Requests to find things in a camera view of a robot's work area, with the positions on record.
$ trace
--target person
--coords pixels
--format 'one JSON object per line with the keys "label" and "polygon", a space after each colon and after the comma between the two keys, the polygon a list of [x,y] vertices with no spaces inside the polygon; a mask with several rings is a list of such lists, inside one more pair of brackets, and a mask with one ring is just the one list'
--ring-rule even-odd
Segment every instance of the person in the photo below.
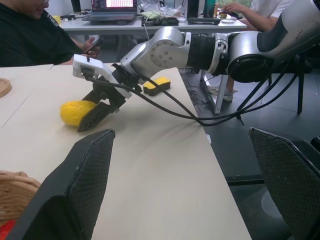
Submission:
{"label": "person", "polygon": [[[95,38],[72,39],[45,11],[49,0],[0,0],[0,67],[71,65]],[[100,48],[88,52],[96,58]]]}
{"label": "person", "polygon": [[[243,14],[245,18],[240,21],[247,25],[243,31],[270,31],[275,25],[281,12],[294,0],[252,0],[251,7],[241,5],[238,2],[233,2],[222,8],[227,13],[236,12]],[[229,76],[226,84],[223,99],[231,102],[234,98],[235,81]],[[219,86],[210,87],[209,91],[214,94],[219,94]]]}

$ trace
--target laptop screen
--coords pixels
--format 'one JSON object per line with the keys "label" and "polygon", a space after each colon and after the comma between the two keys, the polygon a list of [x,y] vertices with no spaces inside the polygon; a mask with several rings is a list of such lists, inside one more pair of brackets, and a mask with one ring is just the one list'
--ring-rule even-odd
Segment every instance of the laptop screen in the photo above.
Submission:
{"label": "laptop screen", "polygon": [[136,12],[137,0],[91,0],[93,12]]}

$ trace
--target desk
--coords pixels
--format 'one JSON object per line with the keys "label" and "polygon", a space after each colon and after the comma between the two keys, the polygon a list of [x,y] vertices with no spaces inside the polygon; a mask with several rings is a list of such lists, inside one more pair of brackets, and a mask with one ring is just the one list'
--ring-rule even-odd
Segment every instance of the desk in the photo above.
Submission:
{"label": "desk", "polygon": [[[24,171],[43,181],[77,133],[59,116],[61,104],[79,100],[91,83],[54,66],[0,129],[1,169]],[[169,92],[196,114],[176,68],[156,77],[172,80]],[[157,103],[184,113],[164,94]],[[201,126],[169,115],[132,96],[94,132],[115,129],[107,188],[92,240],[249,240],[215,154]]]}
{"label": "desk", "polygon": [[31,67],[1,67],[0,78],[8,79],[11,91],[0,98],[0,128],[29,97],[39,82],[46,80],[47,73],[53,65]]}
{"label": "desk", "polygon": [[[141,19],[137,19],[128,25],[91,25],[88,21],[81,19],[71,20],[60,24],[70,36],[76,35],[146,35],[145,28],[141,26]],[[158,29],[164,26],[148,26],[146,27],[148,34],[154,34]],[[193,24],[180,22],[179,26],[175,26],[181,31],[191,32],[193,34],[213,34],[213,33],[230,33],[247,26],[240,21],[234,23],[220,23],[219,25],[209,24]]]}

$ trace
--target white sneaker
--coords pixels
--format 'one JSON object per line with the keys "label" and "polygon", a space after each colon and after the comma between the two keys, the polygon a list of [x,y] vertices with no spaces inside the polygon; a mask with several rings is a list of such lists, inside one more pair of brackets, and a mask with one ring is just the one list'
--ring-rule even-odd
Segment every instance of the white sneaker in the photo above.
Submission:
{"label": "white sneaker", "polygon": [[[208,91],[215,95],[218,96],[219,94],[219,88],[220,86],[207,86],[206,87],[208,89]],[[238,92],[238,90],[233,89],[232,92],[229,92],[227,89],[225,89],[224,91],[224,96],[223,96],[223,100],[227,101],[227,102],[231,102],[234,99],[234,93]]]}

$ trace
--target wicker basket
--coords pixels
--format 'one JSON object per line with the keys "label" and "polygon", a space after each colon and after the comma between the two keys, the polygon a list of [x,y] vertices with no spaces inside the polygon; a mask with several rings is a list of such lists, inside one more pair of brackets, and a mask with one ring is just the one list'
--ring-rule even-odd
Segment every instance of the wicker basket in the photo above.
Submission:
{"label": "wicker basket", "polygon": [[40,185],[24,172],[0,171],[0,227],[20,217]]}

